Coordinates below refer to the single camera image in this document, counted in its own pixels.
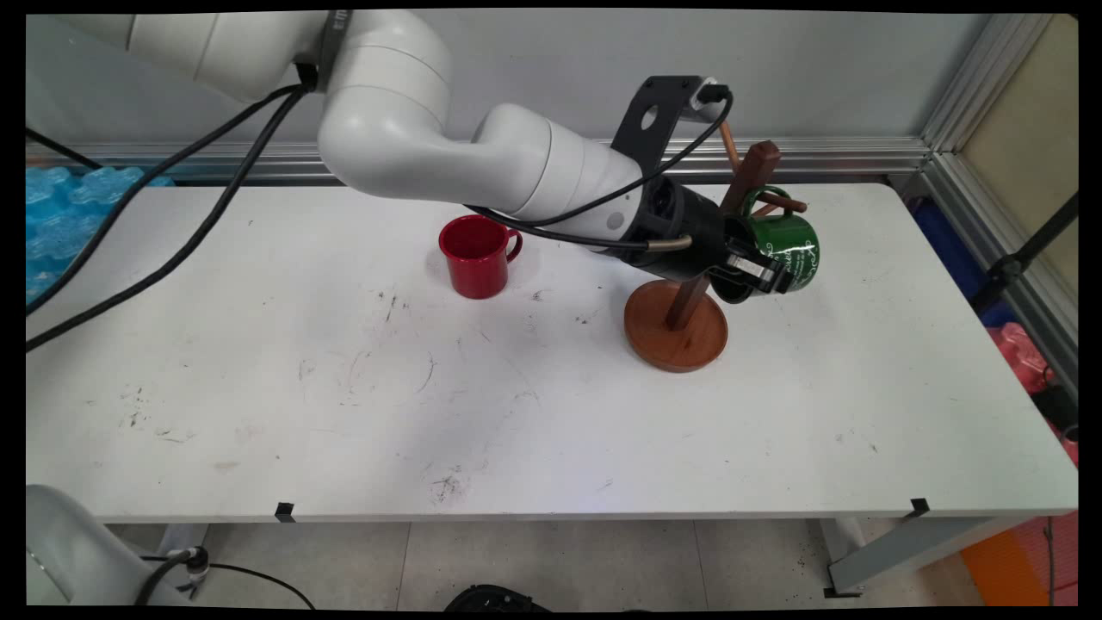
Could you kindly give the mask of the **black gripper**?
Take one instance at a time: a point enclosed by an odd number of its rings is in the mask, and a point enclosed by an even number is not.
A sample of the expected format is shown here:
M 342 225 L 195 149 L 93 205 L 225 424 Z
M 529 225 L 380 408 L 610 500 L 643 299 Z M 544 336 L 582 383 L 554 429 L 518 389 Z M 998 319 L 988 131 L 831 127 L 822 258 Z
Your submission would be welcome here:
M 720 298 L 788 293 L 789 271 L 779 260 L 757 251 L 749 220 L 739 215 L 724 217 L 714 202 L 669 177 L 645 184 L 638 213 L 623 239 L 646 244 L 685 236 L 691 244 L 681 250 L 623 250 L 622 262 L 674 282 L 719 267 Z

